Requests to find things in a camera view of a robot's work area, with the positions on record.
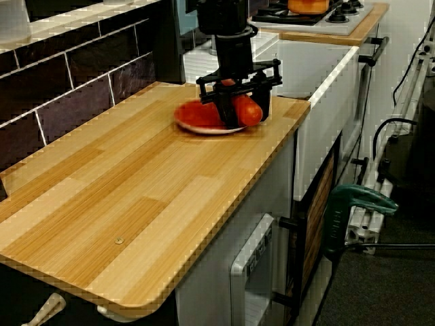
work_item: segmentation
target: oven door handle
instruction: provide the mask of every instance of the oven door handle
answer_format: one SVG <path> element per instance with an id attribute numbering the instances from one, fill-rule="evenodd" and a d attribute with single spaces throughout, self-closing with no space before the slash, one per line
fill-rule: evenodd
<path id="1" fill-rule="evenodd" d="M 376 49 L 375 53 L 372 56 L 359 56 L 358 62 L 366 63 L 370 67 L 374 67 L 379 57 L 382 55 L 383 51 L 387 47 L 387 44 L 389 43 L 389 37 L 386 36 L 382 39 L 379 37 L 369 37 L 366 40 L 366 43 L 375 44 L 378 46 L 378 48 Z"/>

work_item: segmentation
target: wall tile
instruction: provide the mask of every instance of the wall tile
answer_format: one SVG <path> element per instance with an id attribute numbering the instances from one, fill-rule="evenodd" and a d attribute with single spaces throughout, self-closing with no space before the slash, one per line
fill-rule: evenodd
<path id="1" fill-rule="evenodd" d="M 100 21 L 101 34 L 105 35 L 110 32 L 121 29 L 122 27 L 134 24 L 140 20 L 151 18 L 156 9 L 157 3 L 152 3 L 145 7 L 120 14 L 111 18 Z"/>
<path id="2" fill-rule="evenodd" d="M 0 170 L 5 170 L 44 146 L 35 113 L 0 129 Z"/>
<path id="3" fill-rule="evenodd" d="M 0 54 L 0 76 L 17 69 L 14 51 Z"/>
<path id="4" fill-rule="evenodd" d="M 20 66 L 24 67 L 99 36 L 98 24 L 94 23 L 18 48 L 16 55 Z"/>
<path id="5" fill-rule="evenodd" d="M 115 104 L 156 81 L 152 54 L 119 68 L 111 74 Z"/>
<path id="6" fill-rule="evenodd" d="M 133 27 L 68 52 L 75 86 L 137 57 Z"/>
<path id="7" fill-rule="evenodd" d="M 55 141 L 110 107 L 109 80 L 105 76 L 38 109 L 46 141 Z"/>
<path id="8" fill-rule="evenodd" d="M 0 79 L 0 123 L 71 89 L 64 56 Z"/>
<path id="9" fill-rule="evenodd" d="M 156 29 L 153 28 L 153 22 L 148 20 L 136 25 L 137 47 L 139 54 L 143 56 L 152 51 L 154 48 Z"/>

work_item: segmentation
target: countertop edge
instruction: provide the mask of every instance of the countertop edge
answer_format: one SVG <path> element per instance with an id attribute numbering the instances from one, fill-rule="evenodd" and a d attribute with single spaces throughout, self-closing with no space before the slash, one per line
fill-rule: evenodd
<path id="1" fill-rule="evenodd" d="M 285 41 L 305 41 L 312 43 L 335 44 L 338 46 L 361 46 L 367 39 L 369 32 L 384 17 L 389 9 L 388 3 L 374 3 L 372 11 L 348 36 L 318 33 L 289 32 L 277 29 L 260 29 L 264 32 L 277 33 L 279 39 Z"/>
<path id="2" fill-rule="evenodd" d="M 143 94 L 144 92 L 147 92 L 148 90 L 151 90 L 152 88 L 162 85 L 160 82 L 153 83 L 152 85 L 140 90 L 136 95 Z M 184 84 L 180 85 L 179 87 L 195 87 L 193 84 Z M 310 112 L 311 104 L 309 101 L 303 101 L 303 100 L 296 100 L 293 98 L 279 98 L 280 101 L 289 101 L 289 106 L 294 105 L 295 101 L 296 103 L 305 104 L 304 111 L 299 116 L 296 116 L 296 118 L 292 118 L 294 120 L 294 125 L 290 128 L 288 132 L 282 137 L 282 139 L 277 144 L 276 148 L 271 152 L 271 154 L 268 156 L 267 159 L 265 159 L 264 163 L 261 165 L 261 167 L 257 170 L 255 174 L 251 176 L 251 179 L 248 181 L 247 185 L 240 191 L 239 195 L 234 199 L 234 201 L 229 205 L 229 208 L 226 210 L 226 212 L 220 217 L 220 220 L 214 225 L 212 229 L 209 230 L 208 234 L 204 237 L 203 241 L 197 246 L 196 250 L 192 251 L 189 258 L 187 259 L 187 262 L 180 266 L 180 269 L 178 271 L 175 271 L 174 277 L 169 281 L 169 286 L 163 286 L 156 291 L 156 295 L 153 298 L 149 298 L 146 303 L 143 305 L 122 305 L 116 302 L 113 302 L 107 298 L 104 298 L 97 293 L 93 293 L 90 291 L 87 291 L 86 289 L 83 289 L 81 287 L 75 286 L 71 283 L 68 283 L 67 281 L 61 280 L 55 276 L 51 276 L 49 274 L 46 274 L 45 272 L 42 272 L 38 269 L 32 268 L 30 266 L 27 266 L 24 263 L 17 262 L 10 257 L 1 256 L 0 257 L 0 263 L 4 264 L 10 268 L 13 268 L 15 270 L 18 270 L 22 272 L 23 274 L 32 276 L 33 278 L 36 278 L 37 280 L 40 280 L 44 283 L 47 283 L 49 285 L 52 285 L 53 287 L 56 287 L 62 291 L 65 291 L 67 293 L 70 293 L 72 295 L 75 295 L 77 297 L 82 298 L 83 300 L 86 300 L 88 302 L 91 302 L 92 304 L 95 304 L 97 306 L 103 306 L 107 308 L 108 310 L 115 312 L 119 315 L 125 316 L 125 317 L 135 317 L 135 318 L 143 318 L 146 317 L 153 312 L 155 312 L 159 307 L 163 304 L 163 302 L 168 298 L 168 296 L 171 294 L 171 292 L 176 288 L 177 284 L 180 282 L 180 280 L 186 275 L 188 270 L 192 267 L 196 259 L 199 257 L 199 255 L 205 250 L 205 247 L 211 242 L 211 240 L 214 238 L 214 236 L 217 234 L 217 232 L 222 228 L 223 224 L 230 218 L 230 216 L 233 214 L 233 212 L 236 210 L 238 205 L 241 203 L 241 201 L 244 199 L 244 197 L 248 194 L 250 189 L 254 186 L 256 181 L 260 178 L 262 173 L 266 170 L 266 168 L 271 164 L 271 162 L 275 159 L 276 155 L 280 152 L 283 145 L 289 140 L 291 136 L 295 133 L 297 128 L 303 123 L 306 116 Z M 26 162 L 27 160 L 30 160 L 31 158 L 26 158 L 23 161 L 20 162 Z M 0 177 L 3 175 L 12 172 L 14 169 L 14 166 L 11 166 L 7 170 L 0 173 Z"/>

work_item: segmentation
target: cabinet handle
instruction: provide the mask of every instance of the cabinet handle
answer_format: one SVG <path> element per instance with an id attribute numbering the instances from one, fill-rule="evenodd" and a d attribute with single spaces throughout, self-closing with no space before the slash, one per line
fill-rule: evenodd
<path id="1" fill-rule="evenodd" d="M 389 42 L 389 37 L 387 36 L 384 37 L 383 39 L 378 37 L 369 37 L 366 43 L 375 44 L 379 47 L 376 49 L 375 53 L 372 56 L 359 56 L 358 62 L 366 63 L 370 67 L 374 67 L 379 57 L 382 55 L 383 51 L 387 47 L 388 42 Z"/>
<path id="2" fill-rule="evenodd" d="M 0 179 L 0 202 L 4 201 L 7 198 L 7 193 L 3 182 Z"/>
<path id="3" fill-rule="evenodd" d="M 36 314 L 35 318 L 27 324 L 22 324 L 21 326 L 40 326 L 44 324 L 48 319 L 52 318 L 58 312 L 61 312 L 67 305 L 63 296 L 58 293 L 53 293 L 43 304 L 42 308 Z"/>

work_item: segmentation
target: tomato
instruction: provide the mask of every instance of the tomato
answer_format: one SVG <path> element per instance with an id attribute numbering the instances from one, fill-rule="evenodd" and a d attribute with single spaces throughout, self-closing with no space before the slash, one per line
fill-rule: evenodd
<path id="1" fill-rule="evenodd" d="M 224 128 L 214 103 L 202 104 L 199 99 L 182 104 L 175 110 L 175 119 L 196 127 Z"/>
<path id="2" fill-rule="evenodd" d="M 263 118 L 263 110 L 248 95 L 235 96 L 232 105 L 236 109 L 240 126 L 255 126 Z"/>

